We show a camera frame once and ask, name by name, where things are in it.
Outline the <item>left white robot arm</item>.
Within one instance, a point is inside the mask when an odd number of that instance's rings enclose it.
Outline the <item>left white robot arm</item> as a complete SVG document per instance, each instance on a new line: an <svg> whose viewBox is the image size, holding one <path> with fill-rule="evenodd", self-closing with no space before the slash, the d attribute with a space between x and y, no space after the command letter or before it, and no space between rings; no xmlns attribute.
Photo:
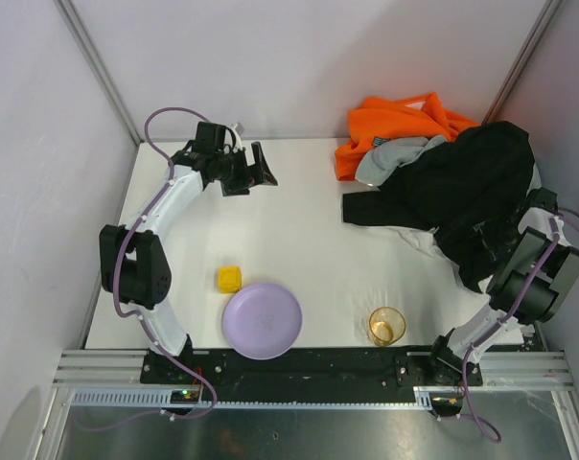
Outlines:
<svg viewBox="0 0 579 460"><path fill-rule="evenodd" d="M157 190L124 224L99 235L102 285L122 318L135 317L159 355L179 356L188 335L169 299L173 274L164 240L179 217L211 183L224 196L245 196L259 185L275 186L263 147L245 147L235 125L200 122L196 135L168 157Z"/></svg>

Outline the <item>black cloth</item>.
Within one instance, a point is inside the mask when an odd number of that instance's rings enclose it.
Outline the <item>black cloth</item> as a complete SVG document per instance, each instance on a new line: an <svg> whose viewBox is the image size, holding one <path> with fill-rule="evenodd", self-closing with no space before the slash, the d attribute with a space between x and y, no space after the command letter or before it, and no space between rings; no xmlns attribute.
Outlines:
<svg viewBox="0 0 579 460"><path fill-rule="evenodd" d="M396 169L375 190L344 195L342 219L432 232L462 284L478 292L519 236L518 211L534 166L522 128L506 121L471 127Z"/></svg>

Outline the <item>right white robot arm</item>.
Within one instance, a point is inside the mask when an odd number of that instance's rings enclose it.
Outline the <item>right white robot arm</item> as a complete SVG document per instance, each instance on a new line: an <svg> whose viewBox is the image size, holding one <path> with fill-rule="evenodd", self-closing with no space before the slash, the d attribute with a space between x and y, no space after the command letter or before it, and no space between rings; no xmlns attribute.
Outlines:
<svg viewBox="0 0 579 460"><path fill-rule="evenodd" d="M579 249L566 238L564 226L555 193L541 188L528 194L519 241L495 271L488 303L437 338L428 356L430 379L459 383L502 336L557 313L579 278Z"/></svg>

